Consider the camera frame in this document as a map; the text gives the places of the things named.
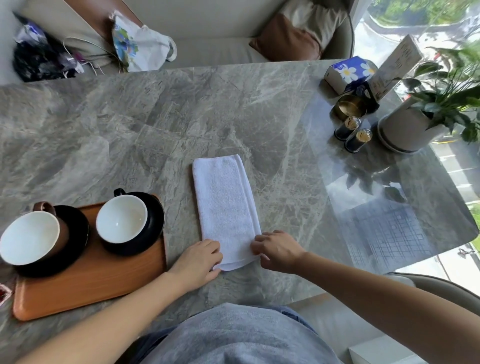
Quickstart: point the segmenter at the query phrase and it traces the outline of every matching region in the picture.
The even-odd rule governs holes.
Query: cup handle
[[[113,195],[115,197],[122,196],[123,194],[127,194],[123,188],[117,188],[115,191],[113,191]]]
[[[42,201],[42,202],[37,202],[35,205],[33,205],[33,210],[32,211],[45,211],[53,216],[56,216],[57,213],[55,212],[55,208],[50,202],[47,201]]]

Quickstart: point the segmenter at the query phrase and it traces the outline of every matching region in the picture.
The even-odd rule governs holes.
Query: gray shirt
[[[265,308],[225,303],[190,317],[142,364],[339,364],[333,350],[301,323]]]

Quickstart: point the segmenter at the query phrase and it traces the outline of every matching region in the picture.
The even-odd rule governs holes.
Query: white towel
[[[238,154],[193,161],[202,239],[220,242],[222,270],[234,270],[258,256],[250,243],[261,234],[252,189]]]

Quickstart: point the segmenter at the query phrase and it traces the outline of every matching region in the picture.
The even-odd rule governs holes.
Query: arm
[[[113,364],[169,304],[215,279],[220,243],[189,247],[166,273],[47,341],[17,364]]]
[[[474,364],[480,317],[418,288],[306,252],[290,235],[257,235],[263,268],[297,274],[323,288],[429,364]]]

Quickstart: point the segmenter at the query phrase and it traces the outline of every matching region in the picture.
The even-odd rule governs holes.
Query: forearm
[[[430,364],[478,363],[480,317],[454,303],[312,253],[295,273]]]
[[[18,364],[112,364],[150,322],[185,293],[170,273],[62,332]]]

